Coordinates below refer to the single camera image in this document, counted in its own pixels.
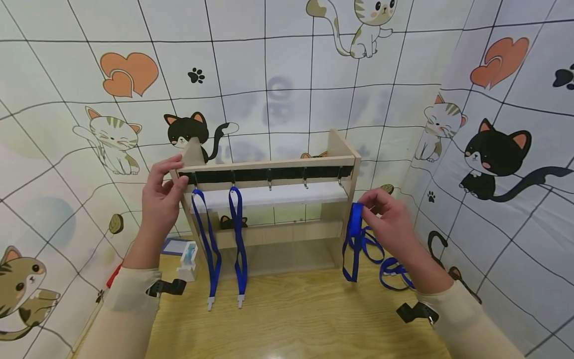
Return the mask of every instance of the wooden table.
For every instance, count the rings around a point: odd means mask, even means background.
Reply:
[[[178,265],[162,256],[164,278]],[[146,358],[450,358],[427,321],[407,325],[395,313],[416,303],[414,293],[383,288],[378,272],[362,256],[358,284],[340,269],[253,277],[241,310],[237,282],[220,281],[208,312],[208,272],[199,268],[183,296],[162,297]]]

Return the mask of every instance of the hook rack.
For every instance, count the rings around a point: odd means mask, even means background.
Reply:
[[[250,275],[340,267],[340,251],[359,175],[360,155],[337,130],[329,133],[327,153],[327,157],[308,159],[205,164],[201,145],[192,138],[183,150],[184,166],[171,174],[174,179],[189,177],[181,202],[196,238],[198,229],[189,207],[190,195],[194,186],[203,191],[207,211],[200,211],[200,215],[214,224],[214,240],[222,251],[236,250],[234,231],[219,227],[218,211],[229,209],[230,184],[241,189],[244,209],[315,206],[316,217],[312,221],[305,217],[304,221],[261,226],[248,222],[242,233]],[[205,256],[201,242],[197,246],[201,248],[198,257]],[[255,250],[261,255],[250,256],[250,251]],[[301,250],[313,255],[302,256]],[[221,277],[234,277],[233,267],[233,263],[223,263]]]

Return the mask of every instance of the beige sleeve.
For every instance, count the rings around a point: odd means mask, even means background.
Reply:
[[[159,298],[145,291],[161,279],[158,269],[120,269],[90,328],[79,359],[143,359]]]
[[[417,299],[438,313],[433,328],[452,359],[524,359],[461,282],[439,294],[417,293]]]

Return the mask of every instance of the blue lanyard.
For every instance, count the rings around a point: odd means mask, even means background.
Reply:
[[[235,205],[231,198],[232,192],[237,193],[237,212],[235,211]],[[239,189],[235,186],[231,187],[229,190],[229,209],[231,211],[231,219],[233,220],[233,228],[235,230],[235,243],[237,244],[235,273],[237,274],[237,285],[239,287],[237,301],[239,302],[239,308],[241,308],[245,299],[245,288],[247,288],[247,254],[245,253],[245,245],[243,243],[243,235],[241,233],[243,226],[243,200]],[[241,255],[241,266],[239,265],[239,255]]]
[[[203,223],[201,222],[201,217],[199,216],[199,213],[197,212],[197,206],[195,205],[194,195],[198,195],[203,201],[203,205],[205,206],[205,214],[207,217],[207,229],[210,233],[211,246],[210,242],[207,240],[207,237],[205,236]],[[205,203],[205,196],[203,195],[203,192],[201,192],[197,188],[193,190],[193,194],[191,196],[191,204],[193,205],[195,218],[197,219],[197,225],[199,227],[199,234],[201,236],[203,246],[205,248],[205,255],[207,256],[207,267],[210,271],[210,296],[207,299],[207,310],[211,311],[211,306],[215,302],[215,292],[217,291],[219,272],[221,271],[221,253],[219,253],[219,249],[217,248],[217,242],[215,241],[214,231],[213,228],[211,227],[210,216],[207,213],[207,204]],[[215,261],[215,266],[214,266],[213,254],[211,253],[212,250],[215,253],[215,257],[217,258]]]
[[[349,214],[349,222],[347,222],[347,235],[345,236],[345,241],[343,242],[343,275],[347,281],[357,282],[357,277],[359,276],[359,255],[361,251],[361,224],[362,218],[360,216],[363,210],[363,205],[360,203],[353,203],[351,205],[351,213]],[[345,251],[347,246],[351,247],[353,250],[353,273],[349,274],[347,268],[345,268]]]
[[[368,230],[371,230],[371,227],[362,227],[362,210],[363,205],[360,203],[353,203],[351,206],[351,214],[349,215],[349,222],[347,224],[347,235],[345,237],[345,242],[343,243],[344,277],[347,279],[347,281],[357,282],[357,277],[359,274],[359,255],[362,250],[371,262],[377,265],[381,265],[381,269],[379,271],[379,280],[385,288],[393,291],[405,291],[409,288],[414,289],[413,282],[406,276],[408,272],[406,271],[405,267],[403,267],[403,265],[400,264],[395,258],[391,257],[385,259],[385,250],[379,244],[379,242],[377,242],[377,239],[367,232]],[[368,245],[378,248],[382,253],[382,258],[372,258],[369,254],[369,251],[367,250]],[[347,250],[348,246],[351,247],[351,249],[354,251],[353,271],[351,275],[345,268],[345,251]],[[407,287],[395,288],[386,284],[383,280],[384,275],[401,275]]]

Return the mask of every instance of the black wrist strap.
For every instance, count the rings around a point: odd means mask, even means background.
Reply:
[[[412,308],[404,303],[397,309],[397,314],[405,323],[410,323],[417,318],[425,318],[433,325],[439,320],[438,313],[421,302],[417,302]]]
[[[160,293],[182,295],[186,284],[187,282],[181,279],[174,279],[172,283],[158,280],[146,291],[146,293],[154,298],[159,297]]]

